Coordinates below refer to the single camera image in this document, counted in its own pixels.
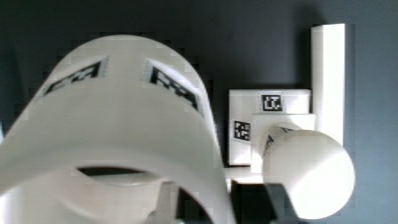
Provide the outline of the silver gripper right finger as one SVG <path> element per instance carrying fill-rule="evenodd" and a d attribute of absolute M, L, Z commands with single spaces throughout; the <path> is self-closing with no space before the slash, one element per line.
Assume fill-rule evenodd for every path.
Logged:
<path fill-rule="evenodd" d="M 273 210 L 269 224 L 301 224 L 284 186 L 280 184 L 266 184 L 264 188 Z"/>

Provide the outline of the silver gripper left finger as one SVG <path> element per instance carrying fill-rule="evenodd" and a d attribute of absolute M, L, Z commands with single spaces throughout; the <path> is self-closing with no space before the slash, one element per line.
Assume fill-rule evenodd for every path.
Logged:
<path fill-rule="evenodd" d="M 172 182 L 163 182 L 156 200 L 154 212 L 147 224 L 175 224 L 179 187 Z"/>

